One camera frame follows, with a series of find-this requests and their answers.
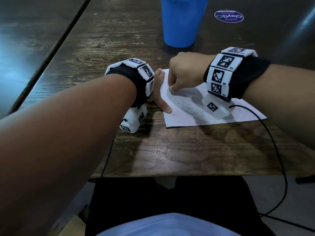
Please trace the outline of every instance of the wood grain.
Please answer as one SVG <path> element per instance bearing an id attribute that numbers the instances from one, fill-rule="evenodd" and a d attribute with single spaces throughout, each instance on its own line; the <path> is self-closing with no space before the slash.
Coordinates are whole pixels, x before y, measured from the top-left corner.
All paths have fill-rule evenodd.
<path id="1" fill-rule="evenodd" d="M 5 117 L 84 0 L 1 0 L 0 119 Z"/>
<path id="2" fill-rule="evenodd" d="M 104 75 L 109 64 L 130 57 L 165 69 L 179 51 L 216 54 L 236 46 L 256 49 L 275 63 L 312 68 L 312 23 L 294 35 L 312 2 L 209 0 L 195 44 L 176 49 L 163 42 L 160 0 L 92 0 L 22 107 Z M 245 19 L 236 24 L 221 22 L 214 18 L 221 9 L 237 10 Z M 292 38 L 301 41 L 290 49 Z M 277 55 L 283 49 L 286 54 Z M 117 132 L 106 177 L 281 174 L 274 147 L 258 121 L 166 129 L 157 106 L 148 101 L 147 107 L 137 133 Z M 269 120 L 266 124 L 287 173 L 314 174 L 314 151 Z M 93 177 L 100 176 L 106 157 Z"/>

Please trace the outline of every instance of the blue plastic cup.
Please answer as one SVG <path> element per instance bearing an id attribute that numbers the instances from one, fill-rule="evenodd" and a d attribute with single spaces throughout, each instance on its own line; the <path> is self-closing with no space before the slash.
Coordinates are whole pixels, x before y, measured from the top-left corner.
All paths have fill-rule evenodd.
<path id="1" fill-rule="evenodd" d="M 208 0 L 161 0 L 164 42 L 172 47 L 191 46 Z"/>

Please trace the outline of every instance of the round sticker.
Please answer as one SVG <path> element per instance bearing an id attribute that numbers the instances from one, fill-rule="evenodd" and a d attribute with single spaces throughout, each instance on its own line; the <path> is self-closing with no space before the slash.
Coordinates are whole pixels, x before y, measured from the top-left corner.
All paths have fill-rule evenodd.
<path id="1" fill-rule="evenodd" d="M 237 11 L 221 10 L 215 13 L 215 18 L 223 22 L 237 23 L 241 22 L 244 19 L 244 16 Z"/>

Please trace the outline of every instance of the white paper sheet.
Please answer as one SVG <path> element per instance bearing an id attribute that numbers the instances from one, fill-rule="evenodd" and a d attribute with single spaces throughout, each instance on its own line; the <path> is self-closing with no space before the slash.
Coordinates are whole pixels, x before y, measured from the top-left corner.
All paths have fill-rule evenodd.
<path id="1" fill-rule="evenodd" d="M 172 94 L 168 87 L 168 69 L 164 69 L 165 79 L 161 87 L 161 96 L 173 109 L 171 114 L 164 112 L 166 127 L 188 127 L 229 122 L 246 122 L 257 120 L 250 111 L 235 107 L 231 115 L 217 120 L 204 109 L 202 98 L 208 94 L 207 85 L 203 83 L 195 88 L 187 88 Z M 261 119 L 266 116 L 242 99 L 232 99 L 234 104 L 242 105 L 254 111 Z"/>

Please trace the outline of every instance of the white marker block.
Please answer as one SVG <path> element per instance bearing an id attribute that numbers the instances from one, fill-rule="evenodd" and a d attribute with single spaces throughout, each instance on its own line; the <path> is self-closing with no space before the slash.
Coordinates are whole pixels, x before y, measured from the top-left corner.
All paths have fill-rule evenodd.
<path id="1" fill-rule="evenodd" d="M 130 133 L 135 133 L 140 127 L 146 114 L 147 108 L 145 105 L 142 105 L 140 109 L 129 108 L 119 128 Z"/>
<path id="2" fill-rule="evenodd" d="M 210 93 L 203 97 L 202 103 L 205 105 L 204 109 L 217 120 L 227 117 L 235 108 L 229 108 L 234 105 L 232 101 L 226 102 Z"/>

